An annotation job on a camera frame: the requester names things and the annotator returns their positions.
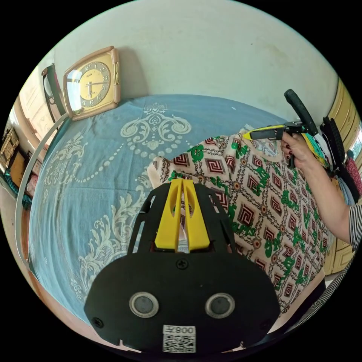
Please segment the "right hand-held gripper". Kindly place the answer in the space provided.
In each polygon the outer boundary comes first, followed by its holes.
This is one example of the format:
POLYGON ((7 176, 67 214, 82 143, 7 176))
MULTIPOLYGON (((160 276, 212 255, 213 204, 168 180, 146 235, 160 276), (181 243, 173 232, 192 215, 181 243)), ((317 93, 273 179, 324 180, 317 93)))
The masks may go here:
POLYGON ((243 135, 247 140, 281 141, 286 151, 288 167, 308 169, 309 150, 302 135, 309 133, 309 124, 302 120, 289 121, 281 125, 267 126, 248 131, 243 135))

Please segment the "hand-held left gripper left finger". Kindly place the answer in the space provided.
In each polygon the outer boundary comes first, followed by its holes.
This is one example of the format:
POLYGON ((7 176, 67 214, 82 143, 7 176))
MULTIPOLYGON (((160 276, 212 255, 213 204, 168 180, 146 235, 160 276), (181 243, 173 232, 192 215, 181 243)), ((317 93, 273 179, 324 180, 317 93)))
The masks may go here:
POLYGON ((174 179, 169 184, 165 206, 155 238, 159 250, 177 250, 181 225, 182 179, 174 179))

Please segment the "person's right hand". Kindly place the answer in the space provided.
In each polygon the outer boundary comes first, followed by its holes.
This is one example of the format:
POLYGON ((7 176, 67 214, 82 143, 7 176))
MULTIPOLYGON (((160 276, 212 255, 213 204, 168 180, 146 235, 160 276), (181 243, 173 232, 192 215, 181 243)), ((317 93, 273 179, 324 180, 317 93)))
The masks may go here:
POLYGON ((300 134, 292 134, 284 132, 281 141, 282 150, 285 158, 295 158, 295 166, 300 170, 310 171, 316 159, 310 151, 306 141, 300 134))

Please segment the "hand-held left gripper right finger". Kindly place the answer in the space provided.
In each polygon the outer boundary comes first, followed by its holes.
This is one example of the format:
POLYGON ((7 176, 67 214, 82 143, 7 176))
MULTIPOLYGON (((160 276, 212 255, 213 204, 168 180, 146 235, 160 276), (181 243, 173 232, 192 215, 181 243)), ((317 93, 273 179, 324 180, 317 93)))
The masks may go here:
POLYGON ((205 250, 210 241, 202 216, 196 189, 192 180, 183 180, 185 229, 189 252, 205 250))

